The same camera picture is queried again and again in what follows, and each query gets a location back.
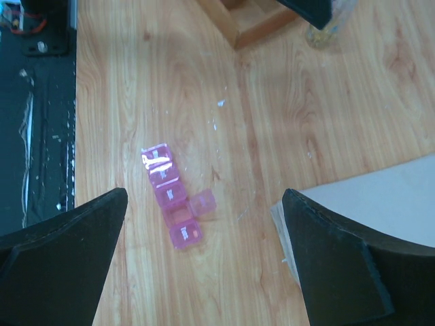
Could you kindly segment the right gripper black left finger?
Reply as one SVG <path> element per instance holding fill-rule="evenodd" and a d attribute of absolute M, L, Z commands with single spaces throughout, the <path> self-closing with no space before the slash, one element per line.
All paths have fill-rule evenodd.
<path fill-rule="evenodd" d="M 91 325 L 128 204 L 117 187 L 1 236 L 2 325 Z"/>

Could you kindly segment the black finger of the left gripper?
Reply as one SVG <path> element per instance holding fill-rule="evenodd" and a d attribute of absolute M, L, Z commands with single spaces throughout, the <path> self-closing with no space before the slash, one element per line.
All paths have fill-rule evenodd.
<path fill-rule="evenodd" d="M 331 0 L 277 0 L 296 12 L 318 30 L 322 30 L 332 19 Z"/>

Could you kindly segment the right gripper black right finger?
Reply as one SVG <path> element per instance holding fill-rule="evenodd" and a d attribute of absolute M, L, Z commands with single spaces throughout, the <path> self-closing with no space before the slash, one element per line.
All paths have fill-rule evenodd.
<path fill-rule="evenodd" d="M 282 198 L 312 325 L 433 325 L 434 249 L 287 189 Z"/>

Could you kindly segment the clear bottle yellow capsules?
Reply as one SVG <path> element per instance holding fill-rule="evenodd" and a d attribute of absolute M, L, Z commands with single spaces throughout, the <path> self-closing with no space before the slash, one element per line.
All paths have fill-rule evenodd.
<path fill-rule="evenodd" d="M 305 35 L 308 45 L 315 49 L 331 46 L 343 30 L 357 3 L 358 0 L 332 1 L 332 18 L 327 25 L 321 30 L 312 24 L 308 26 Z"/>

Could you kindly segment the pink weekly pill organizer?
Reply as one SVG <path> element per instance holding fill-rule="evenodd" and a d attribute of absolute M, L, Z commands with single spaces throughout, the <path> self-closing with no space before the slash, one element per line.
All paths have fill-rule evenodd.
<path fill-rule="evenodd" d="M 185 249 L 203 239 L 198 218 L 216 209 L 210 189 L 189 196 L 170 147 L 161 143 L 141 150 L 142 163 L 175 249 Z"/>

